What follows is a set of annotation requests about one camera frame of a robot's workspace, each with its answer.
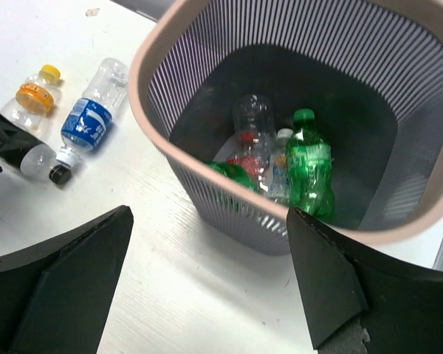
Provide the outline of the black label clear bottle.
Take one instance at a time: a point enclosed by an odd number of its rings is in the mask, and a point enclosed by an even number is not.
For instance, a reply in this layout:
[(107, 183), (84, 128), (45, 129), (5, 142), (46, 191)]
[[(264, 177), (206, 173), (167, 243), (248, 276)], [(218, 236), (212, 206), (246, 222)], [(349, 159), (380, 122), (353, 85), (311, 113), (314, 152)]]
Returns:
[(71, 169), (60, 164), (56, 152), (41, 141), (6, 147), (0, 158), (29, 180), (49, 181), (61, 187), (72, 177)]

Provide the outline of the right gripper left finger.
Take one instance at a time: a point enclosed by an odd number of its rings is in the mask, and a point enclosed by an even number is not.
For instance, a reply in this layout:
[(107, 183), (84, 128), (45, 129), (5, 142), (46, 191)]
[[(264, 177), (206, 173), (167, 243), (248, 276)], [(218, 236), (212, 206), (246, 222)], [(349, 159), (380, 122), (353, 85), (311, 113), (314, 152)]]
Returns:
[(0, 353), (96, 353), (133, 225), (119, 206), (0, 256)]

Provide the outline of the green plastic bottle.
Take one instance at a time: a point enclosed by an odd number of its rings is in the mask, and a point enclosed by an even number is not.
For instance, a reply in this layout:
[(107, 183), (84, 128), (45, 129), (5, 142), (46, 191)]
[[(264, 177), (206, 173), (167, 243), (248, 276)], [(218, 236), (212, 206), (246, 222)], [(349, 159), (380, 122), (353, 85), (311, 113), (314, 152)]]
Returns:
[(238, 166), (237, 164), (230, 164), (228, 162), (206, 162), (205, 164), (216, 172), (237, 182), (247, 189), (256, 193), (259, 192), (258, 185), (252, 180), (250, 175), (243, 167)]
[(316, 128), (313, 110), (297, 110), (293, 125), (285, 152), (290, 205), (328, 223), (335, 209), (330, 144)]

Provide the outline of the orange cap small bottle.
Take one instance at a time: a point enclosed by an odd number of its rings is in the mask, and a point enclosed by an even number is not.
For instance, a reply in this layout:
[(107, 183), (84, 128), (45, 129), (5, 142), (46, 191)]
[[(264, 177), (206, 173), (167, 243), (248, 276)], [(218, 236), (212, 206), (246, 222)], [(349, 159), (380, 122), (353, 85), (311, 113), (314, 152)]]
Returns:
[(24, 80), (0, 113), (19, 128), (40, 135), (60, 98), (61, 73), (55, 66), (45, 64)]

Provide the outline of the red label red cap bottle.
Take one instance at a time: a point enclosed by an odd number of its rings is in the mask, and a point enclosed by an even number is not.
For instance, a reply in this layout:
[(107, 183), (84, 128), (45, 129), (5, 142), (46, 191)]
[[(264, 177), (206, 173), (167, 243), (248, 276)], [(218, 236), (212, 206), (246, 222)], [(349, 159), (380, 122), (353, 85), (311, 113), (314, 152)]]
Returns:
[(252, 131), (238, 134), (238, 147), (231, 153), (226, 162), (242, 167), (250, 178), (260, 182), (264, 178), (267, 166), (265, 139)]

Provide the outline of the white cap labelled bottle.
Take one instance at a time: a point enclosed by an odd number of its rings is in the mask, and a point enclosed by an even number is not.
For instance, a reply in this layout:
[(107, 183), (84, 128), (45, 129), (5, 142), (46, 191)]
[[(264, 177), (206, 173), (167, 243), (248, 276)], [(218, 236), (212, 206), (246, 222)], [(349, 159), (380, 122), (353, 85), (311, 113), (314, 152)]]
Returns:
[(290, 197), (289, 177), (286, 163), (286, 144), (293, 134), (290, 128), (277, 132), (275, 145), (269, 162), (267, 197), (278, 204), (288, 205)]

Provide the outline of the grey mesh waste bin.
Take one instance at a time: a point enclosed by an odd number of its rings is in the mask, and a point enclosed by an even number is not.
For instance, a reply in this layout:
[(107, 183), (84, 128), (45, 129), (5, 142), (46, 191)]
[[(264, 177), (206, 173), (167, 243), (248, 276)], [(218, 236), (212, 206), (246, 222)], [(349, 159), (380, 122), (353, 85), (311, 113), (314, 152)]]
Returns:
[(443, 1), (176, 1), (137, 50), (129, 100), (199, 216), (269, 255), (287, 210), (209, 170), (245, 95), (275, 125), (314, 111), (332, 147), (332, 226), (366, 244), (443, 217)]

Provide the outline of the blue label clear bottle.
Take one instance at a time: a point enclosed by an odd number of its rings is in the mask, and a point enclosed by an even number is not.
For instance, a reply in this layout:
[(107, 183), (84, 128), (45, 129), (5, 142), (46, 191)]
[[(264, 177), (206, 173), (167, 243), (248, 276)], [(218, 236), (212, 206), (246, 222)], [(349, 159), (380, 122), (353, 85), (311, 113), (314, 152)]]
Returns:
[(81, 154), (99, 147), (120, 114), (127, 92), (128, 67), (117, 59), (104, 59), (62, 124), (59, 163), (72, 169)]

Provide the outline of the clear unlabelled plastic bottle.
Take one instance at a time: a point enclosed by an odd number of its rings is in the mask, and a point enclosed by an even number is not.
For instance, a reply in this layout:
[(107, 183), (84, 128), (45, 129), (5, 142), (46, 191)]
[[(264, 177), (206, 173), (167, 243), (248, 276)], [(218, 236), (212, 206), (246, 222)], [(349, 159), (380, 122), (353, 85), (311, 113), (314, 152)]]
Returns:
[(252, 131), (265, 139), (267, 170), (275, 142), (275, 123), (270, 99), (260, 94), (248, 94), (240, 98), (233, 106), (233, 124), (237, 140), (242, 131)]

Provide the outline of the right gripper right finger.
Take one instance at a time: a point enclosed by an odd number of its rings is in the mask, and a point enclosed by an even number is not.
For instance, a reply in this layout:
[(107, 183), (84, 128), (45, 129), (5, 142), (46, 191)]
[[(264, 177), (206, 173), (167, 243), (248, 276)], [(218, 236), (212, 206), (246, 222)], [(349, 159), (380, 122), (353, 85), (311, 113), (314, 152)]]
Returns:
[(289, 246), (319, 353), (443, 353), (443, 271), (383, 254), (291, 208)]

